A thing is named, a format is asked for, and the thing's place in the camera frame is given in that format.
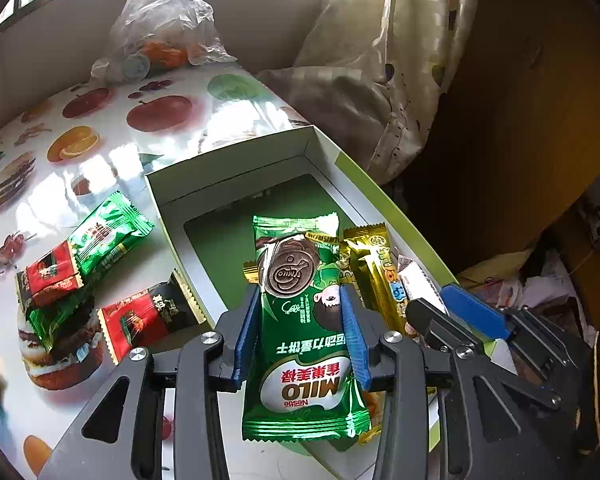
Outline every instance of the beige curtain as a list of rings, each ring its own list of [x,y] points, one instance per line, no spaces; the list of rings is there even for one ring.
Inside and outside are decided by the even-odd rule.
[[[327,0],[292,68],[258,77],[377,182],[424,147],[477,0]]]

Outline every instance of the metal screw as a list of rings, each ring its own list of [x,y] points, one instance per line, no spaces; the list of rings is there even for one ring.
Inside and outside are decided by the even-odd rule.
[[[456,355],[461,359],[471,359],[474,356],[474,351],[468,346],[460,345],[456,348]]]
[[[145,357],[147,357],[148,352],[146,348],[138,347],[132,348],[131,352],[129,352],[129,357],[132,361],[142,361]]]
[[[212,345],[220,341],[220,334],[218,332],[205,332],[200,336],[202,343],[205,345]]]
[[[397,343],[402,341],[402,334],[400,332],[396,332],[395,330],[387,330],[384,333],[384,340],[388,343]]]

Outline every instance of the green snack package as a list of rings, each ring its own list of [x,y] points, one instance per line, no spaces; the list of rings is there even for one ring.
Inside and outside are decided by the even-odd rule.
[[[245,440],[353,437],[371,428],[342,328],[338,215],[253,217],[260,335],[244,396]]]
[[[72,289],[47,306],[36,308],[28,294],[26,273],[17,274],[18,302],[47,351],[52,351],[58,329],[92,294],[94,285],[153,228],[154,225],[138,212],[129,199],[116,191],[91,212],[64,242],[78,254],[76,259],[82,279],[79,288]]]

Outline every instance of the plastic bag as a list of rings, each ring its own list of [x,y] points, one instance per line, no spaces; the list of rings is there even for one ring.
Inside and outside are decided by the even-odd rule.
[[[214,27],[214,12],[204,0],[126,0],[111,27],[105,57],[91,67],[92,80],[139,80],[153,70],[186,62],[235,61]]]

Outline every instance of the table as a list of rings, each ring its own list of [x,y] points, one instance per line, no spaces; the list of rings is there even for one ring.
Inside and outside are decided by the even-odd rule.
[[[149,82],[162,83],[147,87]],[[227,143],[304,124],[298,113],[232,63],[178,69],[113,89],[81,84],[61,91],[0,129],[0,247],[9,234],[35,234],[14,260],[18,268],[30,264],[67,238],[116,189],[157,224],[145,173]],[[11,165],[16,158],[19,162]],[[166,280],[174,267],[157,226],[104,278],[96,306]],[[58,391],[35,386],[20,355],[14,269],[3,268],[0,448],[24,478],[33,479],[24,440],[33,435],[55,446],[113,363],[105,351],[100,367],[80,384]],[[233,477],[333,478],[310,456],[278,444],[243,442],[235,428],[242,418],[241,396],[220,397]],[[163,455],[165,466],[173,463],[171,440],[165,441]]]

